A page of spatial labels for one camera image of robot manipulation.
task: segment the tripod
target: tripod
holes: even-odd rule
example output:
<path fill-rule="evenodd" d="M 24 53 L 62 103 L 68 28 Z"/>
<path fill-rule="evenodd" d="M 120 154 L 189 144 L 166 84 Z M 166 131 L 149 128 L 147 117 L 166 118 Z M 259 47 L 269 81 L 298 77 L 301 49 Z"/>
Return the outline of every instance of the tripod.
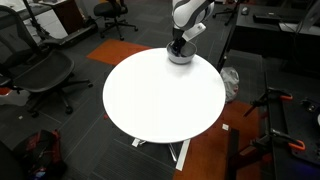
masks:
<path fill-rule="evenodd" d="M 244 1 L 248 1 L 248 0 L 237 0 L 236 5 L 234 6 L 233 9 L 227 8 L 222 12 L 217 12 L 214 13 L 212 15 L 212 18 L 215 18 L 218 14 L 229 14 L 231 13 L 231 16 L 229 17 L 228 21 L 224 23 L 225 26 L 228 26 L 229 22 L 231 21 L 231 19 L 234 17 L 234 15 L 236 14 L 238 7 L 240 5 L 240 3 L 244 2 Z"/>

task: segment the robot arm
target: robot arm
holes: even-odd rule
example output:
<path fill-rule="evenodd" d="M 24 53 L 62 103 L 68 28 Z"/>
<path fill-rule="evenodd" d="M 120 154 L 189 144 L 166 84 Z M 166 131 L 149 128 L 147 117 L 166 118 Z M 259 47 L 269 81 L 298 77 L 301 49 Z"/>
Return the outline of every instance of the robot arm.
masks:
<path fill-rule="evenodd" d="M 213 11 L 214 0 L 173 0 L 172 17 L 177 29 L 189 30 Z"/>
<path fill-rule="evenodd" d="M 201 23 L 213 11 L 214 0 L 173 0 L 172 18 L 174 22 L 173 53 L 177 56 L 186 41 L 194 38 L 205 30 Z"/>

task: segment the white round table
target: white round table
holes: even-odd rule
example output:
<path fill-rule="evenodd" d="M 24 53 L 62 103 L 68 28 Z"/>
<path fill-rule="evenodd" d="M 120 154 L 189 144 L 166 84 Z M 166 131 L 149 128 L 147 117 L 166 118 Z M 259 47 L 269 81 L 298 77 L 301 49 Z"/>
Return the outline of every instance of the white round table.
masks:
<path fill-rule="evenodd" d="M 175 143 L 208 129 L 225 104 L 216 69 L 195 55 L 177 65 L 165 48 L 136 53 L 117 65 L 103 89 L 103 104 L 125 133 L 153 143 Z"/>

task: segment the chair wheel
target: chair wheel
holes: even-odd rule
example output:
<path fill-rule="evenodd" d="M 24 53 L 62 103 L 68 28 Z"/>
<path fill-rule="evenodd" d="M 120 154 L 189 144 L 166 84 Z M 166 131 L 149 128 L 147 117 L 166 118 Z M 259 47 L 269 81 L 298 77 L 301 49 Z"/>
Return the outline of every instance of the chair wheel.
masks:
<path fill-rule="evenodd" d="M 66 108 L 66 113 L 67 114 L 71 114 L 72 112 L 73 112 L 72 107 L 69 106 L 69 107 Z"/>
<path fill-rule="evenodd" d="M 31 114 L 31 117 L 33 117 L 33 118 L 36 118 L 39 116 L 39 113 L 37 111 L 32 111 L 32 112 L 30 112 L 30 114 Z"/>

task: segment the backpack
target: backpack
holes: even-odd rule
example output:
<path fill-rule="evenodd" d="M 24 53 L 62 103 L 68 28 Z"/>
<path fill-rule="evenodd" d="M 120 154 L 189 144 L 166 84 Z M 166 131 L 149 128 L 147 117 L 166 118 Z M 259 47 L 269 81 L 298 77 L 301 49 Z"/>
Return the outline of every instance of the backpack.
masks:
<path fill-rule="evenodd" d="M 60 135 L 57 130 L 41 130 L 32 134 L 20 142 L 13 153 L 28 180 L 61 178 L 67 168 L 61 158 Z"/>

